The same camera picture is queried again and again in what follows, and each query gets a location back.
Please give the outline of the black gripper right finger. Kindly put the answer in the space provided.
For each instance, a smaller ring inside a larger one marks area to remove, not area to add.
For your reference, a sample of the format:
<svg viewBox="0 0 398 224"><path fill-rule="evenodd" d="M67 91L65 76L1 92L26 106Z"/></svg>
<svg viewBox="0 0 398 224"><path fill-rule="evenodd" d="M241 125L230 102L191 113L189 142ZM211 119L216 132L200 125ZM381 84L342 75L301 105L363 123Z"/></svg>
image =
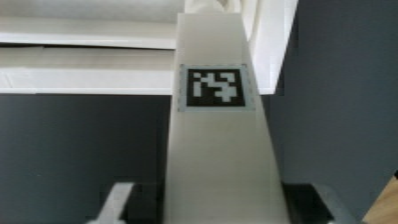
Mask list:
<svg viewBox="0 0 398 224"><path fill-rule="evenodd" d="M291 224L367 224L340 201L333 189L319 183L282 183Z"/></svg>

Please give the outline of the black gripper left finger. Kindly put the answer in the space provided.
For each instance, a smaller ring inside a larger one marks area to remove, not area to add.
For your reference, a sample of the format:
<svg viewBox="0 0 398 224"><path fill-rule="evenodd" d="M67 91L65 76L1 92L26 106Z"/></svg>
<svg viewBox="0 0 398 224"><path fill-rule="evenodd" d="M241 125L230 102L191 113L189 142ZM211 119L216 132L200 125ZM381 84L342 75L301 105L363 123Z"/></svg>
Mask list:
<svg viewBox="0 0 398 224"><path fill-rule="evenodd" d="M111 184L97 215L84 224L159 224L163 184L118 181Z"/></svg>

